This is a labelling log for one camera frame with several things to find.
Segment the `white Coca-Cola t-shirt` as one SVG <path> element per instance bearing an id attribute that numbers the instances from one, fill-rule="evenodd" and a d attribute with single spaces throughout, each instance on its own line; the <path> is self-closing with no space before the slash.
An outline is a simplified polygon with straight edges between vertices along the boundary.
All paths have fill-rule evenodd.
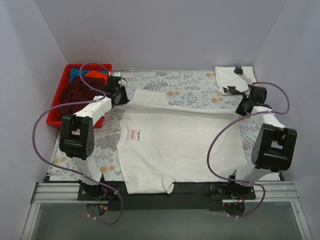
<path id="1" fill-rule="evenodd" d="M 129 194 L 171 193 L 175 183 L 217 182 L 246 165 L 230 109 L 169 105 L 162 92 L 136 90 L 116 146 Z"/>

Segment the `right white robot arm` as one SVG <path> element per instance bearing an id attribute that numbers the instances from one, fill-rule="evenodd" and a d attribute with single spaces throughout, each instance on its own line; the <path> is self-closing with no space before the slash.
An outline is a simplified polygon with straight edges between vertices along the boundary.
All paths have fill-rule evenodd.
<path id="1" fill-rule="evenodd" d="M 248 181 L 227 182 L 227 191 L 232 198 L 242 197 L 251 191 L 253 183 L 270 173 L 289 169 L 292 163 L 298 133 L 280 123 L 272 108 L 265 104 L 267 89 L 252 86 L 236 109 L 236 113 L 250 117 L 259 129 L 250 155 L 251 162 L 235 170 L 229 178 Z"/>

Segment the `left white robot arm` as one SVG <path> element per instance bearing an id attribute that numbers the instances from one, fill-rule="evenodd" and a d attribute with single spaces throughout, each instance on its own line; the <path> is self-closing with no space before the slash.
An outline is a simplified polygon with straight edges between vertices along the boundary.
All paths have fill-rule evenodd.
<path id="1" fill-rule="evenodd" d="M 117 72 L 102 87 L 105 97 L 97 95 L 81 110 L 62 117 L 59 149 L 69 157 L 82 174 L 78 181 L 84 192 L 95 200 L 103 199 L 107 190 L 97 182 L 103 175 L 92 156 L 95 148 L 94 125 L 113 107 L 129 102 L 127 80 Z"/>

